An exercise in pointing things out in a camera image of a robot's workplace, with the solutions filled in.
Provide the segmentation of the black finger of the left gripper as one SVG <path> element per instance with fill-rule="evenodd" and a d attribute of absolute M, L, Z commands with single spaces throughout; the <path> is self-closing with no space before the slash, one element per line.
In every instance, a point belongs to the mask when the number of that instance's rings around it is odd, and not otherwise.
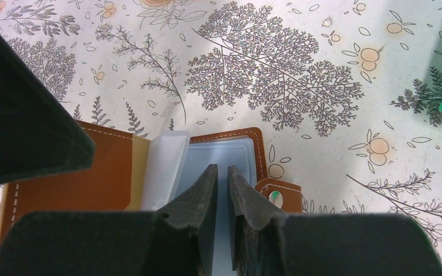
<path fill-rule="evenodd" d="M 86 170 L 95 143 L 0 36 L 0 185 Z"/>

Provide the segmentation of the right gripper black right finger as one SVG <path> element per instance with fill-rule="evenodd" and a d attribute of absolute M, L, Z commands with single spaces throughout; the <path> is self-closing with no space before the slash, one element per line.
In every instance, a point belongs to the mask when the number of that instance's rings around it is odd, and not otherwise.
<path fill-rule="evenodd" d="M 238 275 L 442 275 L 422 228 L 398 214 L 287 213 L 227 170 Z"/>

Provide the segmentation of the brown leather card holder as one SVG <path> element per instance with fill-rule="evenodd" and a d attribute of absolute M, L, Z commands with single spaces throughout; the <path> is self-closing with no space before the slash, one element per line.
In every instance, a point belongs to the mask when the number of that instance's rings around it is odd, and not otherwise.
<path fill-rule="evenodd" d="M 156 211 L 191 187 L 210 164 L 218 167 L 218 199 L 211 275 L 233 270 L 227 170 L 235 166 L 248 184 L 281 210 L 300 212 L 300 189 L 267 177 L 258 128 L 191 137 L 164 132 L 154 140 L 81 123 L 96 144 L 87 170 L 7 185 L 0 245 L 11 228 L 34 212 Z"/>

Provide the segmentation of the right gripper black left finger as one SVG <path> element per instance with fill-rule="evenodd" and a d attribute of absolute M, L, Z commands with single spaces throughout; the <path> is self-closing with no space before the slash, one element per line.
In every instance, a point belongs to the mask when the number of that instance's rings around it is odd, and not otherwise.
<path fill-rule="evenodd" d="M 0 245 L 0 275 L 211 275 L 218 167 L 156 211 L 34 212 Z"/>

